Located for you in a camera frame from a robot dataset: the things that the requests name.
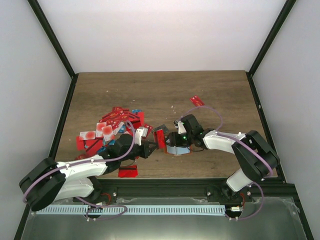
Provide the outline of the red card vertical stripe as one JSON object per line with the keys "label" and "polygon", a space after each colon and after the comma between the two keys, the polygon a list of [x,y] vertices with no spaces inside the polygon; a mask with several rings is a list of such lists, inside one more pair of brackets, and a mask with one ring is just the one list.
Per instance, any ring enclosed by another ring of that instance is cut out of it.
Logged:
{"label": "red card vertical stripe", "polygon": [[165,143],[165,134],[163,129],[159,129],[153,132],[153,138],[157,145],[158,149],[164,149],[166,146]]}

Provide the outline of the brown leather card holder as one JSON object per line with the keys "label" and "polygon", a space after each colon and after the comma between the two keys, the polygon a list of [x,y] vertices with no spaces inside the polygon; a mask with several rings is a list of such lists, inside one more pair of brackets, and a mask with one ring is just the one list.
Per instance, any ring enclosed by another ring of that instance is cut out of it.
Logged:
{"label": "brown leather card holder", "polygon": [[169,146],[168,144],[164,148],[163,152],[172,156],[189,155],[192,153],[187,147]]}

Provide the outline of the black VIP card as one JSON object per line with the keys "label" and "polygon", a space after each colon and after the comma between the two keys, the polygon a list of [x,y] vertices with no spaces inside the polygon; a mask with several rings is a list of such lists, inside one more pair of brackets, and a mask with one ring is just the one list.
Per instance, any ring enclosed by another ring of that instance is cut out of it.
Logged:
{"label": "black VIP card", "polygon": [[159,126],[153,128],[151,132],[154,133],[154,132],[157,132],[157,131],[159,131],[159,130],[163,130],[163,133],[164,133],[164,134],[169,131],[169,129],[167,128],[167,126],[166,126],[165,124],[162,124],[162,125],[159,125]]}

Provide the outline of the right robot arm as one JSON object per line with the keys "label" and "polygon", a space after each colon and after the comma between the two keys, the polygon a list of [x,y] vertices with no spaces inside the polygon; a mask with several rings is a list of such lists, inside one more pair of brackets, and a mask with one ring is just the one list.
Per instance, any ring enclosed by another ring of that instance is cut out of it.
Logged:
{"label": "right robot arm", "polygon": [[227,178],[220,187],[223,198],[229,202],[240,196],[240,191],[254,182],[269,178],[279,165],[280,158],[256,130],[247,133],[225,133],[204,129],[193,114],[175,122],[177,131],[170,132],[165,143],[170,147],[219,150],[235,155],[240,169]]}

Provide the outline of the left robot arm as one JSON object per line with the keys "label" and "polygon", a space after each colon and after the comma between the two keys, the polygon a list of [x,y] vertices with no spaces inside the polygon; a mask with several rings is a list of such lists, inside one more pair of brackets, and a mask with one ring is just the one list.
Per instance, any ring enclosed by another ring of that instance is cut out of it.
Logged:
{"label": "left robot arm", "polygon": [[56,162],[48,157],[19,182],[22,200],[33,212],[69,198],[80,197],[90,203],[97,202],[103,191],[98,176],[112,173],[123,161],[137,157],[146,159],[158,146],[157,140],[123,134],[114,144],[88,158]]}

